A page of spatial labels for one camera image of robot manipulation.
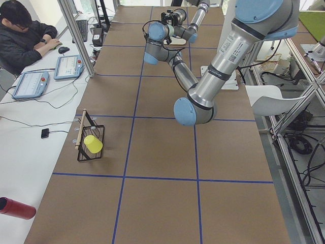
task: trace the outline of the white chair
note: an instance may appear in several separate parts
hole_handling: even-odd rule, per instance
[[[250,105],[255,115],[270,116],[288,112],[298,101],[298,98],[283,98],[279,87],[275,85],[246,85]]]

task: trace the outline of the red cylinder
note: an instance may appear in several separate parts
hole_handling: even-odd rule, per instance
[[[7,197],[0,197],[0,214],[29,220],[35,216],[36,209]]]

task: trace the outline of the black computer mouse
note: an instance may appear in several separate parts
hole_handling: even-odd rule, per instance
[[[60,54],[63,54],[63,53],[65,53],[65,52],[68,52],[70,50],[70,48],[68,48],[68,47],[60,47],[59,49],[58,49],[58,52],[60,53]]]

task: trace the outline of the small black box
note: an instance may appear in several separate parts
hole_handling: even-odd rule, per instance
[[[101,47],[103,45],[104,32],[102,28],[93,30],[92,43],[94,47]]]

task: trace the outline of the white desk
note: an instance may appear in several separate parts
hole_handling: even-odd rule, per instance
[[[89,56],[93,48],[90,46],[92,35],[88,33],[85,43]],[[69,31],[60,38],[62,46],[70,48],[65,55],[78,54]],[[61,56],[57,50],[50,51],[45,57],[26,67],[24,71],[55,68],[57,58]],[[50,80],[45,93],[67,85],[73,81],[55,81],[54,72],[49,72]],[[0,104],[0,116],[18,120],[29,125],[46,125],[72,121],[76,108],[79,105],[87,86],[88,73],[85,69],[82,75],[74,82],[78,93],[74,98],[59,109],[52,108],[47,103],[36,101],[15,102]],[[39,101],[50,102],[58,107],[68,101],[76,89],[72,84],[38,98]],[[11,95],[6,94],[1,103],[11,102]],[[62,149],[67,134],[64,132],[50,133],[48,138],[41,139],[41,130],[69,131],[71,124],[51,125],[45,127],[28,127],[23,124],[0,118],[1,146],[0,155],[0,197],[8,197],[25,204],[39,207],[53,168]],[[0,239],[5,244],[22,244],[33,223],[31,220],[19,219],[7,215],[0,215]]]

